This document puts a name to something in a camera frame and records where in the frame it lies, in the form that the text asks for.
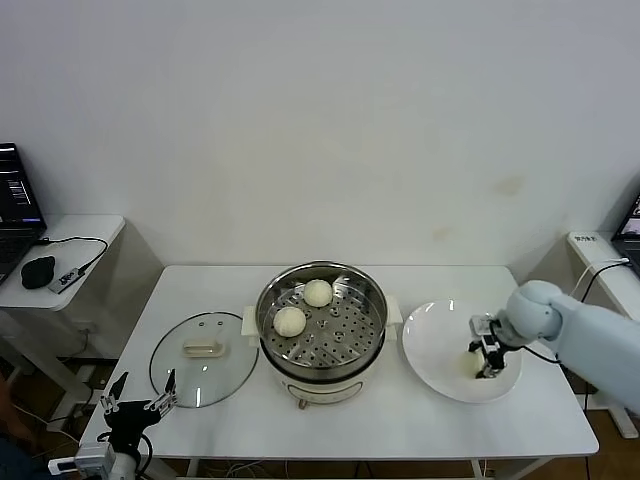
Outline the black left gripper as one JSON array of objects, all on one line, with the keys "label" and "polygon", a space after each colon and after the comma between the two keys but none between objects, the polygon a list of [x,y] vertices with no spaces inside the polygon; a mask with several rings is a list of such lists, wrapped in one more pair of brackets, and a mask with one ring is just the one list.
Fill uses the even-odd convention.
[{"label": "black left gripper", "polygon": [[116,453],[133,454],[145,429],[161,420],[160,413],[168,413],[177,404],[176,371],[169,371],[164,391],[154,400],[125,401],[118,403],[124,390],[128,372],[125,371],[100,397],[105,411],[104,419],[111,429],[109,443]]}]

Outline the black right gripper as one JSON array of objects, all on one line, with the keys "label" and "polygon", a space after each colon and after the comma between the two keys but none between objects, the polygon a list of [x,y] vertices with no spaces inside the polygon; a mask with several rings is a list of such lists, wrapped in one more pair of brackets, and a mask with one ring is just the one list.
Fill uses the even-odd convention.
[{"label": "black right gripper", "polygon": [[[503,371],[503,354],[501,352],[516,352],[524,346],[524,338],[505,319],[494,318],[490,320],[489,330],[492,336],[481,336],[472,340],[467,349],[469,353],[481,351],[484,354],[483,365],[477,373],[478,379],[497,377]],[[500,345],[501,352],[496,351],[496,341]]]}]

